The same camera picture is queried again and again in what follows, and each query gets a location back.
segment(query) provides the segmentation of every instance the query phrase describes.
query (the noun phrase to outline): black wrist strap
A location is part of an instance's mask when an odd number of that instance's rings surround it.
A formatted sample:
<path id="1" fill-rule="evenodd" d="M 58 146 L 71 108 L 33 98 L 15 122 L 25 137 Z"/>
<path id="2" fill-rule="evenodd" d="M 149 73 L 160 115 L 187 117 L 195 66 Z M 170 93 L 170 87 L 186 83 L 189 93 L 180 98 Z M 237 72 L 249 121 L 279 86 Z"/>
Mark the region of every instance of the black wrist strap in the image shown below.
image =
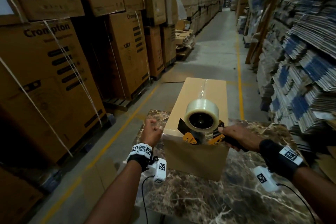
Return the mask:
<path id="1" fill-rule="evenodd" d="M 141 172 L 144 172 L 146 171 L 148 168 L 148 164 L 149 164 L 149 159 L 146 158 L 145 156 L 141 156 L 141 155 L 138 155 L 138 154 L 135 154 L 135 155 L 131 155 L 128 160 L 127 160 L 127 163 L 130 162 L 131 160 L 135 160 L 136 162 L 138 162 L 141 166 Z"/>
<path id="2" fill-rule="evenodd" d="M 306 166 L 303 161 L 300 161 L 302 158 L 290 147 L 285 148 L 270 139 L 261 141 L 259 148 L 269 170 L 290 181 L 299 167 Z"/>

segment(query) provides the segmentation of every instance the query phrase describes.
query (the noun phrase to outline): black cable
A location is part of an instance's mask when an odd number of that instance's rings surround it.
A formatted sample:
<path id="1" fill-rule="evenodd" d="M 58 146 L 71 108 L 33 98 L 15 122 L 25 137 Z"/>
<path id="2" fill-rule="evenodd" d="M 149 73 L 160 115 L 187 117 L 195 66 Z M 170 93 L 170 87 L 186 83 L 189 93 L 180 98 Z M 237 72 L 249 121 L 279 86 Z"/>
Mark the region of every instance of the black cable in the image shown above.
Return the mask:
<path id="1" fill-rule="evenodd" d="M 289 187 L 289 186 L 287 186 L 287 185 L 285 185 L 285 184 L 281 184 L 281 183 L 277 183 L 277 185 L 278 186 L 285 186 L 285 187 L 287 187 L 287 188 L 289 188 L 295 195 L 297 195 L 297 197 L 299 198 L 299 199 L 301 199 L 301 201 L 304 203 L 304 205 L 307 207 L 307 209 L 308 209 L 308 211 L 310 212 L 310 214 L 311 214 L 311 217 L 313 218 L 313 221 L 314 221 L 314 223 L 316 224 L 316 220 L 315 220 L 315 218 L 314 218 L 314 215 L 313 215 L 313 213 L 312 213 L 312 211 L 309 209 L 309 207 L 308 207 L 308 205 L 306 204 L 306 202 L 291 188 L 291 187 Z"/>
<path id="2" fill-rule="evenodd" d="M 154 177 L 154 175 L 151 175 L 151 176 L 147 177 L 145 180 L 143 180 L 142 185 L 141 185 L 142 201 L 143 201 L 143 206 L 145 207 L 147 224 L 148 224 L 148 216 L 147 216 L 147 210 L 146 210 L 145 199 L 144 199 L 144 183 L 148 178 L 151 178 L 151 177 Z"/>

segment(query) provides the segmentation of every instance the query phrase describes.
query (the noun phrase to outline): hand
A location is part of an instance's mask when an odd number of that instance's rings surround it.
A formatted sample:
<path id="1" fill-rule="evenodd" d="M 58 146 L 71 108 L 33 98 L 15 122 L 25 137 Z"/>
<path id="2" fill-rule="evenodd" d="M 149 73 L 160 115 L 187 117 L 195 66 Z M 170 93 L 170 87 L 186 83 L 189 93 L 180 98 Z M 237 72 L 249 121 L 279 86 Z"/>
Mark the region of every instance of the hand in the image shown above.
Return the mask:
<path id="1" fill-rule="evenodd" d="M 223 135 L 233 137 L 247 150 L 259 152 L 259 144 L 263 139 L 249 129 L 239 125 L 233 125 L 224 128 L 219 127 L 218 131 Z M 225 144 L 236 151 L 240 151 L 240 149 L 229 143 L 225 142 Z"/>
<path id="2" fill-rule="evenodd" d="M 163 128 L 158 126 L 152 126 L 155 124 L 156 120 L 147 119 L 145 120 L 145 126 L 143 127 L 143 132 L 140 138 L 141 143 L 148 144 L 151 147 L 154 147 L 159 142 Z"/>

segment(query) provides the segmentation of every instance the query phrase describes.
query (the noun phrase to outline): concrete floor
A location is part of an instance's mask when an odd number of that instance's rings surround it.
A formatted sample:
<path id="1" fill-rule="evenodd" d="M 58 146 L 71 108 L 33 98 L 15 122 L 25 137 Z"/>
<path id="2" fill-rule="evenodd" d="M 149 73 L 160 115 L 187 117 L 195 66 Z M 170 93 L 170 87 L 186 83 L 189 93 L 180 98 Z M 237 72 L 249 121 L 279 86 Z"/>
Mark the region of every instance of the concrete floor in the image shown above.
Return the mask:
<path id="1" fill-rule="evenodd" d="M 196 78 L 227 81 L 229 118 L 267 121 L 267 113 L 260 111 L 256 74 L 245 65 L 248 49 L 242 35 L 237 35 L 235 13 L 223 10 L 196 37 L 195 49 L 184 62 L 173 69 L 187 71 Z M 242 100 L 238 88 L 241 78 Z M 116 124 L 97 135 L 95 146 L 84 157 L 73 161 L 73 168 L 64 177 L 54 193 L 44 202 L 30 223 L 82 223 L 90 212 L 85 203 L 79 178 L 87 166 L 99 157 L 110 157 L 116 166 L 128 156 L 132 142 L 150 109 L 171 111 L 183 83 L 154 82 L 147 92 L 128 110 L 117 112 Z M 149 212 L 149 223 L 159 223 L 160 215 Z M 145 223 L 144 210 L 135 223 Z M 188 223 L 167 217 L 165 223 Z"/>

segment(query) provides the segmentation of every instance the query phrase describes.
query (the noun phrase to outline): brown marble surface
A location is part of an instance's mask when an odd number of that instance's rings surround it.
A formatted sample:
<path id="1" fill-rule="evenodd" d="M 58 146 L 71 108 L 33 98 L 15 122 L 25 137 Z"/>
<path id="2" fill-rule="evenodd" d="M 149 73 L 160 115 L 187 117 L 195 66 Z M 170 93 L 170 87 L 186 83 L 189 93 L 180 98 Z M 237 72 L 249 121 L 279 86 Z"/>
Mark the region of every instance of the brown marble surface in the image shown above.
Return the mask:
<path id="1" fill-rule="evenodd" d="M 151 110 L 148 117 L 165 126 L 170 112 Z M 230 120 L 273 139 L 281 145 L 289 145 L 297 152 L 288 130 L 279 124 Z M 142 128 L 134 144 L 139 142 Z M 165 158 L 163 144 L 153 150 L 153 155 Z M 219 182 L 206 180 L 176 170 L 167 171 L 166 181 L 160 185 L 147 180 L 144 184 L 147 209 L 164 215 L 177 216 L 195 223 L 313 223 L 302 201 L 289 189 L 266 192 L 250 169 L 266 166 L 255 152 L 244 153 L 230 149 L 226 167 Z M 136 205 L 142 205 L 141 177 Z M 273 175 L 276 181 L 294 186 L 286 179 Z"/>

